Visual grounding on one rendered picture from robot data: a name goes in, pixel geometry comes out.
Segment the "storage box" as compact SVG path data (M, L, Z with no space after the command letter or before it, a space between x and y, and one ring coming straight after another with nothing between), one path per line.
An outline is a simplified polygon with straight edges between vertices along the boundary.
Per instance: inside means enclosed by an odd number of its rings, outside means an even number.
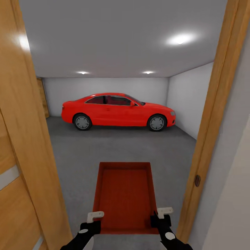
M150 162L100 162L93 212L103 211L100 234L159 234Z

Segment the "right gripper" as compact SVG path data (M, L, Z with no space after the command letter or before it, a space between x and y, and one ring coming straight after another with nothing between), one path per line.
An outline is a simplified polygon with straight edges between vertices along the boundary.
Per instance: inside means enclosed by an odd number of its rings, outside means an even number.
M164 219L159 219L158 215L156 215L156 213L154 212L154 215L151 216L151 227L152 228L158 228L162 225L162 224L166 224L169 227L171 227L171 220L170 220L170 216L169 214L164 215Z

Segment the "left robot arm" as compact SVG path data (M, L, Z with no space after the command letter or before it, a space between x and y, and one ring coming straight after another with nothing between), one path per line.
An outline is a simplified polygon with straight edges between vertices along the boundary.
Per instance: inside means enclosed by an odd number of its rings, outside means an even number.
M67 245L62 246L60 250L92 250L93 235L101 232L101 221L93 221L93 219L103 216L103 211L89 212L87 222L80 225L77 237L69 241Z

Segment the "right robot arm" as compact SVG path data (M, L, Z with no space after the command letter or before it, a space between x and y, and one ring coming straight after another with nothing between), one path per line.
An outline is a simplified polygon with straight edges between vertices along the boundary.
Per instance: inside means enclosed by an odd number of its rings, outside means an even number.
M188 243L184 244L173 234L172 230L170 229L170 216L167 213L173 213L173 208L158 208L157 215L154 212L154 215L151 216L151 227L158 228L159 234L161 236L161 250L193 250Z

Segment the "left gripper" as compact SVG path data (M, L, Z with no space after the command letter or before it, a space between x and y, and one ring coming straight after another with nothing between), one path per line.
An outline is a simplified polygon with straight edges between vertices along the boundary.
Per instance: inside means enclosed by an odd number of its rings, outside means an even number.
M80 229L85 227L91 227L93 229L93 235L100 234L101 232L101 221L94 221L93 223L82 223Z

